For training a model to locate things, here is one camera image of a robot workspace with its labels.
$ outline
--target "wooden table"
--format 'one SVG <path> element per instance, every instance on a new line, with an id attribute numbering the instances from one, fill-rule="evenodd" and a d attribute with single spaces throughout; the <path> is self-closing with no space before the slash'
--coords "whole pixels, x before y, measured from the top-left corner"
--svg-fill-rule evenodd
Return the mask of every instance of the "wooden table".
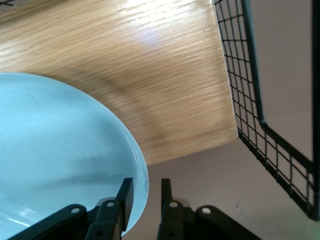
<path id="1" fill-rule="evenodd" d="M 31 0 L 0 13 L 0 71 L 93 96 L 147 164 L 237 138 L 210 0 Z"/>

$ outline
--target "screw hole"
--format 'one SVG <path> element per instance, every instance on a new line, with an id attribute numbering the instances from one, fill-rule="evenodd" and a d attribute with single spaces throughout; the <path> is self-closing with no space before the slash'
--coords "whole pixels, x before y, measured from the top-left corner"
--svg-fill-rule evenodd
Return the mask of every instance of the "screw hole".
<path id="1" fill-rule="evenodd" d="M 75 207 L 75 208 L 72 208 L 71 209 L 71 213 L 72 214 L 76 214 L 77 212 L 79 212 L 80 211 L 80 208 L 78 208 L 78 207 Z"/>
<path id="2" fill-rule="evenodd" d="M 101 237 L 102 235 L 104 234 L 104 232 L 103 231 L 97 231 L 96 233 L 95 233 L 95 235 L 97 236 L 97 237 Z"/>
<path id="3" fill-rule="evenodd" d="M 168 237 L 173 238 L 175 236 L 175 233 L 173 231 L 168 232 Z"/>
<path id="4" fill-rule="evenodd" d="M 176 203 L 175 201 L 172 201 L 172 202 L 169 203 L 169 206 L 171 208 L 176 208 L 176 207 L 178 207 L 178 203 Z"/>
<path id="5" fill-rule="evenodd" d="M 211 214 L 211 210 L 209 208 L 207 208 L 207 207 L 202 208 L 202 212 L 204 214 Z"/>
<path id="6" fill-rule="evenodd" d="M 106 204 L 107 207 L 113 207 L 115 203 L 113 201 L 110 201 Z"/>

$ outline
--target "black wire grid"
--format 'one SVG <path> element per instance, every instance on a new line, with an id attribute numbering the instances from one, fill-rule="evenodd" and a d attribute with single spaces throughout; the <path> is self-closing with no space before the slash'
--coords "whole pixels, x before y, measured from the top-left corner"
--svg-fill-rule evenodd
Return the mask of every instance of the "black wire grid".
<path id="1" fill-rule="evenodd" d="M 319 2 L 312 11 L 313 161 L 266 123 L 263 113 L 250 0 L 212 0 L 229 77 L 239 138 L 297 205 L 320 219 L 320 20 Z"/>

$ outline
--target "light blue plate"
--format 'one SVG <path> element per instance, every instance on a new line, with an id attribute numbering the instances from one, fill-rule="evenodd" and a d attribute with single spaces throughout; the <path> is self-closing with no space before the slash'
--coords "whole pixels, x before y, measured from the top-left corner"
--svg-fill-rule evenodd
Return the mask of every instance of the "light blue plate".
<path id="1" fill-rule="evenodd" d="M 149 179 L 142 152 L 104 105 L 65 83 L 0 73 L 0 239 L 70 204 L 87 210 L 133 178 L 127 231 L 140 218 Z"/>

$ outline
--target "wooden shelf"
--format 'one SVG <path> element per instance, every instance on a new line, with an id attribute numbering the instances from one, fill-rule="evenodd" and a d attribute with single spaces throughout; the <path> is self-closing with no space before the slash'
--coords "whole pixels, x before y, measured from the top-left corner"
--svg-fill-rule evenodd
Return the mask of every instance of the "wooden shelf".
<path id="1" fill-rule="evenodd" d="M 147 164 L 237 139 L 210 0 L 33 0 L 0 15 L 0 71 L 72 85 L 128 127 Z"/>

